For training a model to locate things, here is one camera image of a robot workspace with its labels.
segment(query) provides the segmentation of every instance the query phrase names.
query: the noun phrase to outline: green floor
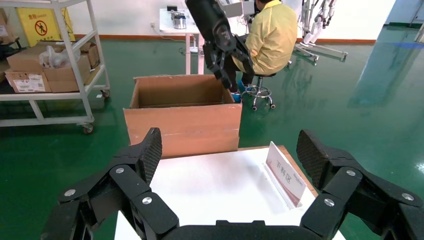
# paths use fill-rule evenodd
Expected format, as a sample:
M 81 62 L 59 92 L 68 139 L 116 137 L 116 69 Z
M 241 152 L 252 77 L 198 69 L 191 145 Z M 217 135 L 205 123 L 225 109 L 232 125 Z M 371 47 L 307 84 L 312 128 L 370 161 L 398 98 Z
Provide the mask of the green floor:
M 301 129 L 348 150 L 371 173 L 424 198 L 424 51 L 409 43 L 417 30 L 385 28 L 375 47 L 335 45 L 346 62 L 321 57 L 317 66 L 293 56 L 293 67 L 264 84 L 277 108 L 243 106 L 240 147 L 285 145 L 296 158 Z M 123 108 L 136 76 L 185 72 L 183 42 L 102 42 L 111 79 L 111 99 L 90 95 L 95 133 L 75 125 L 0 128 L 0 239 L 37 239 L 59 191 L 100 170 L 129 143 Z M 196 70 L 195 57 L 192 70 Z M 39 101 L 48 116 L 84 113 L 81 103 Z M 0 102 L 0 119 L 28 115 L 29 104 Z M 96 232 L 112 240 L 116 217 Z M 348 240 L 378 239 L 358 218 L 342 225 Z

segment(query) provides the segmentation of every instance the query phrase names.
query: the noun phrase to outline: yellow jacket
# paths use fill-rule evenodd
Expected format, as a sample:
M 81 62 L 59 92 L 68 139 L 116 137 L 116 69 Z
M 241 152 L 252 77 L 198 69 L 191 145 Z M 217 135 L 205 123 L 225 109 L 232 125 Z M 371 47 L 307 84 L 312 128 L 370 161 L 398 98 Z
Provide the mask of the yellow jacket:
M 268 2 L 254 18 L 246 46 L 253 70 L 257 74 L 273 74 L 283 69 L 293 52 L 298 35 L 296 13 L 279 0 Z M 244 72 L 243 64 L 233 57 Z

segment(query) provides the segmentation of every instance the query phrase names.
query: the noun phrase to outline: prohibition sign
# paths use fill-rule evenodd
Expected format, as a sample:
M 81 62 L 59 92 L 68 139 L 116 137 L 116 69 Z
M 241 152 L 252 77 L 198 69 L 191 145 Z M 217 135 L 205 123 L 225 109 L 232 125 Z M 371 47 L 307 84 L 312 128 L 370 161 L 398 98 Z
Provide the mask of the prohibition sign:
M 43 21 L 38 20 L 35 23 L 35 31 L 38 33 L 38 35 L 44 36 L 47 34 L 47 25 Z

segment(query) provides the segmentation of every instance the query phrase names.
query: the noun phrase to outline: white shelf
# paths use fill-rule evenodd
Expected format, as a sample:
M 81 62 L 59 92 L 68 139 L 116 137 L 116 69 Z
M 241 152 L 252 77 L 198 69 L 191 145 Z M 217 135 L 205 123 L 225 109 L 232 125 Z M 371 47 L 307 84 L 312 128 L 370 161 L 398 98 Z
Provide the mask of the white shelf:
M 85 127 L 89 123 L 94 122 L 93 113 L 88 101 L 88 94 L 91 90 L 109 90 L 109 76 L 105 66 L 105 59 L 103 57 L 102 46 L 100 43 L 99 33 L 97 30 L 96 20 L 94 17 L 92 0 L 0 0 L 0 8 L 2 7 L 15 7 L 15 8 L 42 8 L 53 9 L 56 17 L 57 24 L 63 41 L 66 46 L 67 53 L 70 58 L 70 63 L 75 74 L 76 83 L 79 92 L 65 92 L 65 93 L 17 93 L 17 94 L 0 94 L 0 102 L 2 101 L 29 101 L 36 118 L 25 119 L 6 119 L 0 120 L 0 127 L 8 126 L 32 126 L 32 125 L 49 125 L 49 124 L 77 124 Z M 68 30 L 62 16 L 61 9 L 71 5 L 79 4 L 82 2 L 87 3 L 88 12 L 91 19 L 93 31 L 81 38 L 74 45 L 71 44 L 69 39 Z M 94 76 L 89 85 L 84 86 L 77 61 L 74 56 L 74 51 L 79 50 L 82 45 L 87 43 L 90 39 L 94 38 L 98 48 L 98 55 L 100 58 L 100 68 Z M 104 73 L 105 84 L 96 85 L 100 76 Z M 44 118 L 37 105 L 38 100 L 64 100 L 64 99 L 81 99 L 85 108 L 86 116 L 71 116 L 71 117 L 49 117 Z

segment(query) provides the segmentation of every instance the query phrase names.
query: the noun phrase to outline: stool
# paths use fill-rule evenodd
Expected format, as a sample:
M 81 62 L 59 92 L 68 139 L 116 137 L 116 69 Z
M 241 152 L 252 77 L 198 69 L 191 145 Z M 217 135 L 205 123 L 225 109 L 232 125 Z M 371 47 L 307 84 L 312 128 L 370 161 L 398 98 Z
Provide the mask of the stool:
M 256 99 L 257 98 L 268 99 L 269 100 L 269 107 L 272 108 L 272 109 L 276 108 L 276 105 L 273 104 L 273 99 L 271 98 L 271 90 L 262 86 L 262 78 L 270 78 L 270 77 L 273 77 L 275 75 L 276 75 L 276 73 L 269 74 L 269 75 L 255 74 L 255 76 L 257 77 L 257 85 L 247 86 L 246 89 L 244 90 L 244 92 L 241 94 L 242 99 L 243 99 L 244 94 L 248 94 L 248 95 L 254 97 L 253 106 L 252 106 L 253 111 L 256 111 L 258 109 L 256 107 Z

